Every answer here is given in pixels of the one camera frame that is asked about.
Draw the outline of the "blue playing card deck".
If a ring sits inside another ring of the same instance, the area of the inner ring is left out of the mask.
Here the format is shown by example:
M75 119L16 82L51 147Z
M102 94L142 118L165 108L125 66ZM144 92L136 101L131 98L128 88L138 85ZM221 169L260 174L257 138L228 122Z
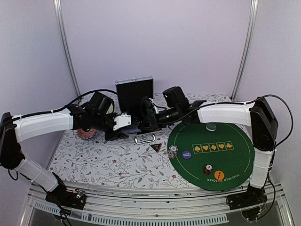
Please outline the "blue playing card deck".
M137 125L127 126L123 129L123 131L125 134L137 134L141 132Z

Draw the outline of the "aluminium poker case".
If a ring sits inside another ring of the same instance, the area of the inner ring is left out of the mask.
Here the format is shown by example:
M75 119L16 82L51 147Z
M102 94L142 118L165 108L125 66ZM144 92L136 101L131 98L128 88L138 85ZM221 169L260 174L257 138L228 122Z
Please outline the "aluminium poker case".
M119 108L122 112L127 112L131 116L131 125L138 126L138 124L144 120L140 110L140 104L144 97L154 98L153 86L152 76L115 81L116 91L119 94Z

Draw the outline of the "purple small blind button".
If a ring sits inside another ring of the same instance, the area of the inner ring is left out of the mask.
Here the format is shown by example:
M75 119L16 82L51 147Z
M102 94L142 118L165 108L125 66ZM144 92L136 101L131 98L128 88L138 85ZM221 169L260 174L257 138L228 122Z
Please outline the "purple small blind button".
M192 157L192 154L191 154L191 152L190 151L183 151L182 152L182 158L183 159L190 159Z

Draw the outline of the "clear dealer button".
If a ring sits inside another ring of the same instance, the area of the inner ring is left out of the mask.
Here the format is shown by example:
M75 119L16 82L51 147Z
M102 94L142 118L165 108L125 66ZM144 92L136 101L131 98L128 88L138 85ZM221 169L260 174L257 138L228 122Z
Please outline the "clear dealer button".
M214 123L207 123L206 129L210 132L214 132L214 131L216 131L216 125Z

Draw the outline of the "orange poker chip stack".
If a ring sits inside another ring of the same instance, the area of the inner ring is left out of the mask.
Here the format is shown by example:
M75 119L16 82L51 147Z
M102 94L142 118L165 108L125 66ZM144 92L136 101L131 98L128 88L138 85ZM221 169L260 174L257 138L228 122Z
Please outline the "orange poker chip stack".
M213 170L212 165L211 165L211 164L207 164L207 165L205 165L204 168L203 168L203 173L204 173L205 175L210 175L211 172L212 172L212 170Z

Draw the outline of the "orange big blind button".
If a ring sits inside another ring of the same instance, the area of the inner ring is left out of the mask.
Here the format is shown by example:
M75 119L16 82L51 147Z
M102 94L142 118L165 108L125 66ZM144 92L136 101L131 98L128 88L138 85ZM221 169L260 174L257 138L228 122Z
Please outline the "orange big blind button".
M215 173L214 173L214 178L216 180L223 180L225 178L225 174L223 171L221 170L217 170Z

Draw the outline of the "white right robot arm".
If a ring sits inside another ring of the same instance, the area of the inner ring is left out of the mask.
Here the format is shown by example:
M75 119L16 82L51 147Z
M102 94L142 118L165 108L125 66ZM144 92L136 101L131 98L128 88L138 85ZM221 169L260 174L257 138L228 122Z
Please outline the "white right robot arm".
M182 121L200 123L240 124L251 127L254 147L253 171L249 191L243 195L247 205L254 205L261 198L260 189L264 187L272 168L276 147L278 121L264 95L248 102L206 103L197 100L189 103L186 97L164 94L168 108L157 112L157 107L148 98L141 102L142 121L139 128L156 131L159 128Z

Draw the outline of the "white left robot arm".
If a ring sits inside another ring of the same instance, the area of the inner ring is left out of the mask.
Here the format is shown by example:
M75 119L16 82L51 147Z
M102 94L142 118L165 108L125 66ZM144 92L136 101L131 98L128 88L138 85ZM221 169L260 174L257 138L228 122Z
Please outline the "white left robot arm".
M96 129L117 138L119 130L129 125L131 116L127 113L100 114L84 110L79 105L29 116L12 116L6 112L0 120L0 163L52 192L59 204L66 204L70 200L69 192L37 162L47 149L53 147L51 142L56 141L55 136L68 130Z

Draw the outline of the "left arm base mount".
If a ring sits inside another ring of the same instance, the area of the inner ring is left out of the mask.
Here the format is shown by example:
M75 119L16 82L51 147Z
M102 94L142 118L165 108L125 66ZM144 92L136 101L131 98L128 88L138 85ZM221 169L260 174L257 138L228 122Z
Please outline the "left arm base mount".
M47 192L45 200L57 204L58 206L70 207L83 210L86 204L86 192L76 188L72 191L67 191L66 187L57 187L52 192Z

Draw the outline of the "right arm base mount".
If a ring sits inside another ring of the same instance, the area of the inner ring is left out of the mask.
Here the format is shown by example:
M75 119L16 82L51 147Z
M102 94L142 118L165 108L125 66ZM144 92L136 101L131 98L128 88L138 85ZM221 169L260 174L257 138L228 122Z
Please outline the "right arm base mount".
M257 220L266 201L268 200L264 188L255 188L248 185L247 190L242 193L228 195L226 198L226 203L228 204L230 210L236 210L241 208L250 207L257 204L263 204L262 207L257 206L256 208L251 208L242 211L242 216L244 219L249 221Z

